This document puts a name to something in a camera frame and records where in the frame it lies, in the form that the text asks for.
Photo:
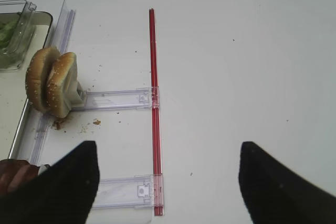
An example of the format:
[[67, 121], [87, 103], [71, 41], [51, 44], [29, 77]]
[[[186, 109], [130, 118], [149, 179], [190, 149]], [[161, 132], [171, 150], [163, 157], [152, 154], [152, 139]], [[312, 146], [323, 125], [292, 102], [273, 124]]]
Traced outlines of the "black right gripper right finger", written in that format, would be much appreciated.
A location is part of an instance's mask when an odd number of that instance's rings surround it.
[[238, 182], [253, 223], [335, 223], [335, 197], [254, 142], [241, 145]]

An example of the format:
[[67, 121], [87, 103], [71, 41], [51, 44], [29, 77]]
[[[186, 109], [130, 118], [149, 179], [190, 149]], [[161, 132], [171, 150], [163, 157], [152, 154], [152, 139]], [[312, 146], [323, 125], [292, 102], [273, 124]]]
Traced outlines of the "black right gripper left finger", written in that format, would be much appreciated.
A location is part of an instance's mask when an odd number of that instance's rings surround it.
[[97, 145], [84, 141], [1, 196], [1, 223], [86, 223], [99, 181]]

